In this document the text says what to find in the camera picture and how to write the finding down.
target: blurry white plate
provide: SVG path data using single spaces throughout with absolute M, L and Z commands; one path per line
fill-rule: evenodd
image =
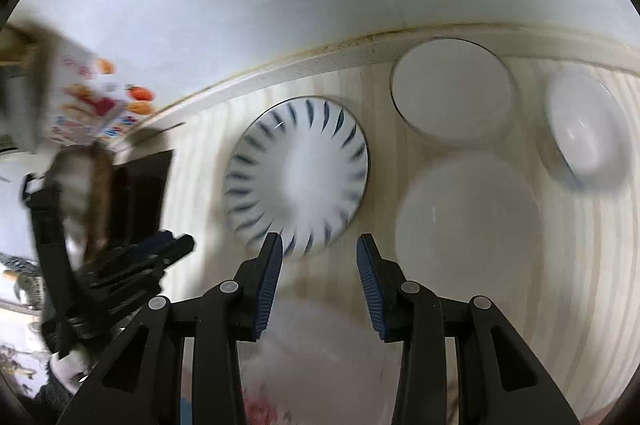
M 407 278 L 441 297 L 499 300 L 541 251 L 538 205 L 511 166 L 485 153 L 440 161 L 412 182 L 396 221 Z
M 506 131 L 515 86 L 490 51 L 461 39 L 434 39 L 405 53 L 394 67 L 398 112 L 440 144 L 476 146 Z
M 388 425 L 401 347 L 302 300 L 276 300 L 256 344 L 239 342 L 248 425 Z
M 234 149 L 228 219 L 248 248 L 277 231 L 285 256 L 306 255 L 346 228 L 368 174 L 369 150 L 353 115 L 326 98 L 293 98 L 262 113 Z
M 558 73 L 546 88 L 545 116 L 550 135 L 542 144 L 554 145 L 542 145 L 541 155 L 553 176 L 598 192 L 625 182 L 631 137 L 622 109 L 604 85 L 586 73 Z

